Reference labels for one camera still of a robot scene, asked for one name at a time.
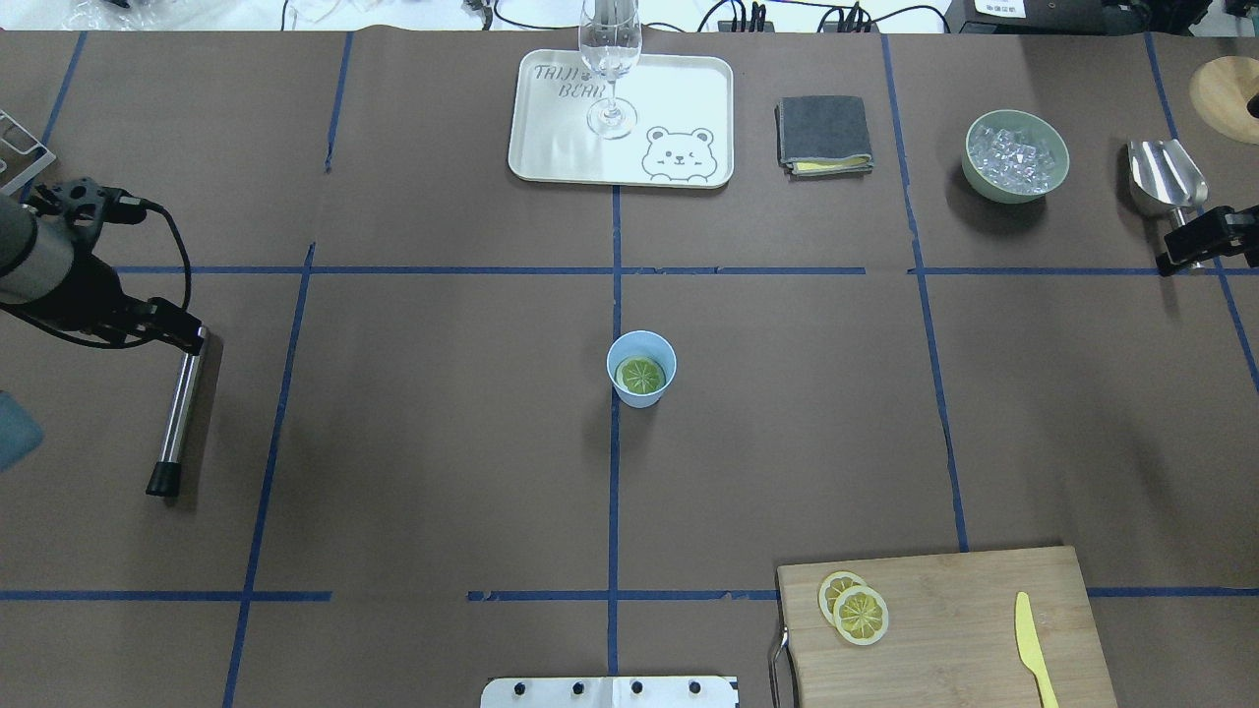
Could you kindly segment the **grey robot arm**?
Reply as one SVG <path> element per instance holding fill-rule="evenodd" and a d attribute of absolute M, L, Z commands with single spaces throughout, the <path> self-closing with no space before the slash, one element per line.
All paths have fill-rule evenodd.
<path fill-rule="evenodd" d="M 140 348 L 149 341 L 165 344 L 184 351 L 186 364 L 195 369 L 206 348 L 206 333 L 201 319 L 188 311 L 193 297 L 193 268 L 188 260 L 178 224 L 165 207 L 133 197 L 121 197 L 121 220 L 115 219 L 113 207 L 106 197 L 89 189 L 89 199 L 77 203 L 86 207 L 89 218 L 86 224 L 76 223 L 76 209 L 57 210 L 52 218 L 42 218 L 31 205 L 19 205 L 10 197 L 3 197 L 3 310 L 9 311 L 40 331 L 83 348 L 121 351 Z M 179 248 L 184 277 L 183 305 L 165 299 L 135 299 L 122 290 L 117 270 L 93 254 L 94 237 L 99 224 L 136 224 L 149 213 L 162 215 Z M 603 273 L 599 268 L 562 267 L 319 267 L 319 273 Z M 682 273 L 686 268 L 630 268 L 624 273 Z M 711 267 L 690 268 L 687 273 L 715 276 L 715 273 L 865 273 L 862 268 L 750 268 Z M 43 443 L 43 430 L 13 396 L 3 391 L 3 470 L 9 469 L 26 454 Z"/>

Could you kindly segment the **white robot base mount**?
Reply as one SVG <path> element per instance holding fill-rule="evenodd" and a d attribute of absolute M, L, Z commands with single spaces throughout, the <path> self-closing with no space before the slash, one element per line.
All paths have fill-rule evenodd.
<path fill-rule="evenodd" d="M 726 677 L 558 677 L 487 682 L 481 707 L 738 707 Z"/>

